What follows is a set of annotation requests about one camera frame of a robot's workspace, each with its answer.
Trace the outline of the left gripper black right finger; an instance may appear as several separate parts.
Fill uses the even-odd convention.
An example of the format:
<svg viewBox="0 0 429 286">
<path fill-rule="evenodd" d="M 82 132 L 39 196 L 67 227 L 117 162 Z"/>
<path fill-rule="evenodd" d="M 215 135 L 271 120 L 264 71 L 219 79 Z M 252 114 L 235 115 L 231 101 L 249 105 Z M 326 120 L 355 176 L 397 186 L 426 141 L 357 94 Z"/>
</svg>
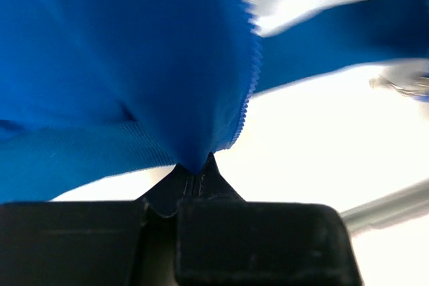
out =
<svg viewBox="0 0 429 286">
<path fill-rule="evenodd" d="M 349 233 L 330 206 L 246 202 L 213 155 L 176 213 L 179 285 L 361 285 Z"/>
</svg>

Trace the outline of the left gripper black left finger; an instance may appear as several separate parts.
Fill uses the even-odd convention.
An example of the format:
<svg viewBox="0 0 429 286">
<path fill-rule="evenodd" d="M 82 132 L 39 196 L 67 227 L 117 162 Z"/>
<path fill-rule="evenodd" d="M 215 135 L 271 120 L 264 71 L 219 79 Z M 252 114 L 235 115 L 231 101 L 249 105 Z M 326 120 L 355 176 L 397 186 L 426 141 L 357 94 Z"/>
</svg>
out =
<svg viewBox="0 0 429 286">
<path fill-rule="evenodd" d="M 174 285 L 176 204 L 194 176 L 176 166 L 134 201 L 1 206 L 2 285 Z"/>
</svg>

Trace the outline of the blue white red jacket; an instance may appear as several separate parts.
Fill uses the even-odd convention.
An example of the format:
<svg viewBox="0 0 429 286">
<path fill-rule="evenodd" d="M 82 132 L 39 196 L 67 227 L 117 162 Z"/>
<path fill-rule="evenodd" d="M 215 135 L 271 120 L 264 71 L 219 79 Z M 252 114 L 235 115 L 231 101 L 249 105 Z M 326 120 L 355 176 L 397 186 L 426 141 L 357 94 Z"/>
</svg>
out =
<svg viewBox="0 0 429 286">
<path fill-rule="evenodd" d="M 1 202 L 197 173 L 253 94 L 427 55 L 428 0 L 1 0 Z"/>
</svg>

